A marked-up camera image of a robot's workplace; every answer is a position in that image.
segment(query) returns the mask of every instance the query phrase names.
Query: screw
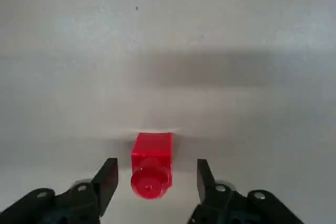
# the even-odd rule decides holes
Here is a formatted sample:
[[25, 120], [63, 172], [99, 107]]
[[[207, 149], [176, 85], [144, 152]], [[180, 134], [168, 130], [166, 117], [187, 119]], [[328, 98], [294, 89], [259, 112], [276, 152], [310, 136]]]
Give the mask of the screw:
[[225, 186], [223, 186], [223, 185], [217, 185], [215, 188], [216, 188], [217, 191], [225, 191], [226, 190]]
[[84, 190], [86, 190], [86, 185], [79, 186], [79, 187], [77, 188], [77, 190], [79, 190], [79, 191], [84, 191]]
[[254, 193], [254, 197], [256, 197], [257, 199], [261, 199], [261, 200], [266, 199], [265, 195], [259, 191]]
[[43, 198], [45, 196], [47, 196], [47, 193], [45, 191], [43, 191], [43, 192], [39, 193], [36, 197], [37, 198]]

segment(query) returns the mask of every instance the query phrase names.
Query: red cylinder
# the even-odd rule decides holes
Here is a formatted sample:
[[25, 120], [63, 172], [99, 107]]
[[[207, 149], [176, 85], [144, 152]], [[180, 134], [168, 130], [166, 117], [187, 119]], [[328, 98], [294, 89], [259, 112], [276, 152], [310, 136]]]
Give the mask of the red cylinder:
[[173, 134], [140, 133], [132, 150], [133, 191], [145, 199], [162, 197], [173, 181]]

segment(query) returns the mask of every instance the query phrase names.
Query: red object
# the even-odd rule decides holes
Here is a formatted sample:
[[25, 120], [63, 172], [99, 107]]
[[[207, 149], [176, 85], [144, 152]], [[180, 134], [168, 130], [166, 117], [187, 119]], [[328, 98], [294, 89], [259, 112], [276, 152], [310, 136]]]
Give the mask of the red object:
[[132, 189], [145, 199], [160, 198], [173, 184], [173, 133], [140, 133], [136, 139]]

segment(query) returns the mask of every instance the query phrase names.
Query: white backdrop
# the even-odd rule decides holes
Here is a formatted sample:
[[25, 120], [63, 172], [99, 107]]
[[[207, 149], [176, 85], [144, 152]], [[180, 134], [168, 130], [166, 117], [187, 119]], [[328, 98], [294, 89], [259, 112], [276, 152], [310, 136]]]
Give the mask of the white backdrop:
[[[186, 223], [196, 159], [306, 223], [334, 221], [335, 0], [0, 0], [0, 209], [118, 157], [103, 223]], [[138, 131], [173, 131], [174, 187], [130, 188]]]

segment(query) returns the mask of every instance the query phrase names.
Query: red block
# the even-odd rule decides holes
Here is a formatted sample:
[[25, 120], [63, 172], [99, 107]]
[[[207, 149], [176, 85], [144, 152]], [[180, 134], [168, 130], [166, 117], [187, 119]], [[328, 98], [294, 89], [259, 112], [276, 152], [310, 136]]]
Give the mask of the red block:
[[173, 184], [173, 133], [140, 133], [131, 154], [133, 191], [145, 199], [162, 197]]

